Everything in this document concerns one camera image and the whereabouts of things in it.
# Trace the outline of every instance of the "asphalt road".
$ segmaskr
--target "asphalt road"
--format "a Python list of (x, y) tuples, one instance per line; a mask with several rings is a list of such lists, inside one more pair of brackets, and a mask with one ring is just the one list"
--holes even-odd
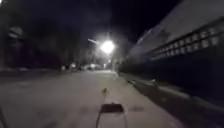
[[(102, 90), (107, 88), (106, 99)], [(96, 128), (102, 103), (120, 103), (128, 128), (182, 128), (182, 123), (110, 71), (80, 72), (0, 85), (8, 128)], [(101, 128), (122, 126), (121, 115), (102, 116)]]

